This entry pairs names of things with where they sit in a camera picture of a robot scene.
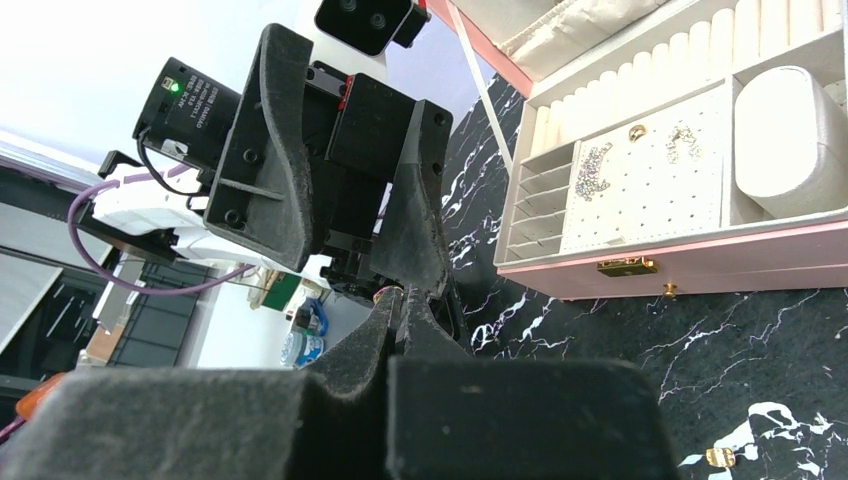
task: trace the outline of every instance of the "gold jewelry piece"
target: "gold jewelry piece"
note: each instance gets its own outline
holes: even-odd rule
[[[698,139],[692,134],[692,129],[686,125],[675,125],[668,136],[668,143],[665,144],[666,159],[668,163],[678,163],[680,161],[679,143],[689,145],[689,158],[698,160],[701,158],[701,147],[698,146]]]
[[[644,125],[636,125],[630,129],[630,133],[627,135],[627,138],[630,139],[630,143],[636,143],[636,140],[644,137],[647,133],[648,129],[645,128]]]
[[[610,187],[609,182],[600,180],[600,176],[601,162],[603,162],[604,156],[606,156],[611,148],[612,144],[609,142],[605,143],[602,147],[592,147],[589,150],[589,156],[580,165],[580,171],[577,173],[575,192],[587,202],[591,202],[592,196],[596,193],[603,192]]]
[[[707,450],[707,463],[713,467],[730,468],[736,465],[736,455],[729,448],[711,448]]]

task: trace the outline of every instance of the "black marble surface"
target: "black marble surface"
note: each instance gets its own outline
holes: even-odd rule
[[[512,149],[523,98],[500,78],[489,91]],[[636,364],[682,478],[848,478],[848,289],[560,302],[503,279],[507,175],[482,105],[456,121],[442,213],[477,355]],[[710,467],[712,446],[739,464]]]

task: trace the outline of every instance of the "camera lens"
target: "camera lens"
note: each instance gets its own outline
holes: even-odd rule
[[[382,13],[371,15],[371,26],[377,30],[386,28],[386,17]]]

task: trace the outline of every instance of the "orange object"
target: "orange object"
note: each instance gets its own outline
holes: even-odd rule
[[[59,383],[62,381],[62,378],[65,376],[65,372],[57,373],[53,375],[46,382],[42,383],[35,390],[26,394],[26,396],[18,401],[15,405],[15,411],[18,412],[18,415],[24,417],[26,421],[30,421],[32,416],[35,415],[35,411],[38,409],[38,406],[47,395],[55,389]]]

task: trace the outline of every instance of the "gold lock clasp on table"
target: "gold lock clasp on table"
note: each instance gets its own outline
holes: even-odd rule
[[[660,271],[659,265],[645,257],[617,258],[598,262],[598,271],[608,277],[633,277]]]

